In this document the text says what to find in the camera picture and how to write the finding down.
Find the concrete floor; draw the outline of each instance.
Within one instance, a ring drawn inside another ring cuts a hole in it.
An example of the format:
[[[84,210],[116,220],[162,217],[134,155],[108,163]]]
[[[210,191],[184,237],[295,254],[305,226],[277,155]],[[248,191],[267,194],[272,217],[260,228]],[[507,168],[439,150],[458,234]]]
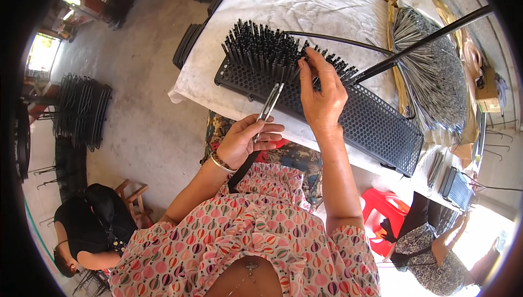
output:
[[[147,183],[145,203],[158,220],[198,171],[208,110],[192,101],[171,103],[167,91],[180,71],[172,63],[191,23],[206,19],[193,0],[136,0],[127,22],[113,31],[103,22],[80,28],[59,49],[51,80],[86,75],[113,88],[101,148],[87,156],[88,182],[115,188],[123,179]],[[374,175],[356,168],[358,187]]]

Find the cardboard box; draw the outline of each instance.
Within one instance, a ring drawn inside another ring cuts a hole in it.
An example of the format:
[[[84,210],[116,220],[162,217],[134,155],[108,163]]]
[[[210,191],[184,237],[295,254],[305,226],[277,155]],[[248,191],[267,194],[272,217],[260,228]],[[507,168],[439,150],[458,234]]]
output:
[[[496,71],[493,68],[485,69],[483,89],[476,87],[476,101],[481,112],[501,112],[500,100],[497,98],[495,75]]]

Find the woman in black shirt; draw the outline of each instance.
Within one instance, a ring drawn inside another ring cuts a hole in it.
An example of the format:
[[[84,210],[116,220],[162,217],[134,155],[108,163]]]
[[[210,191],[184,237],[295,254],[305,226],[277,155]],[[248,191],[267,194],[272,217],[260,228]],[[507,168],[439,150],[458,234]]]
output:
[[[90,270],[114,267],[137,230],[125,203],[113,189],[95,183],[87,191],[90,194],[69,198],[54,214],[58,239],[54,262],[66,277],[78,273],[78,265]],[[100,206],[93,205],[94,200],[112,205],[112,234],[108,221],[98,211]]]

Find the person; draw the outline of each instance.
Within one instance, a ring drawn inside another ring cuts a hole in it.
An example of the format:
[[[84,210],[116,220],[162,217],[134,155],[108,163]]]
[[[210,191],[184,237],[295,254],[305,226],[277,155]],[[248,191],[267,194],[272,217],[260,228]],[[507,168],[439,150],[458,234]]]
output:
[[[459,215],[451,228],[437,236],[440,214],[440,204],[414,192],[390,260],[397,268],[410,271],[425,289],[439,296],[453,295],[470,284],[482,286],[500,255],[496,242],[469,271],[452,251],[466,230],[469,213]],[[395,240],[390,236],[385,239]]]
[[[112,219],[105,217],[110,210]],[[66,277],[114,267],[137,230],[123,200],[109,187],[91,184],[84,194],[65,201],[54,214],[58,244],[54,263]]]
[[[301,208],[303,172],[294,168],[255,162],[229,192],[232,172],[253,151],[276,148],[284,130],[252,114],[231,126],[160,221],[134,233],[110,273],[114,296],[380,295],[338,124],[347,93],[321,54],[306,53],[301,100],[322,153],[326,224]]]

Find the metal tool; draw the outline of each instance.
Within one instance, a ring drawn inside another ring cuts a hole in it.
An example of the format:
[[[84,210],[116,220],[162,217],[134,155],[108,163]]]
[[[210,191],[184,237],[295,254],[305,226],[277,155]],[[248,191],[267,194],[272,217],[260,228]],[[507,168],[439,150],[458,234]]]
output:
[[[274,88],[270,92],[269,97],[267,98],[267,101],[265,101],[265,104],[263,105],[263,108],[260,111],[260,114],[258,115],[258,120],[263,120],[264,122],[267,121],[267,119],[270,116],[270,113],[272,112],[272,109],[274,108],[274,105],[276,105],[276,102],[278,101],[278,98],[280,97],[281,91],[284,88],[284,83],[277,83],[274,85]],[[258,142],[258,138],[260,137],[260,134],[257,133],[256,136],[253,137],[253,142],[256,144]]]

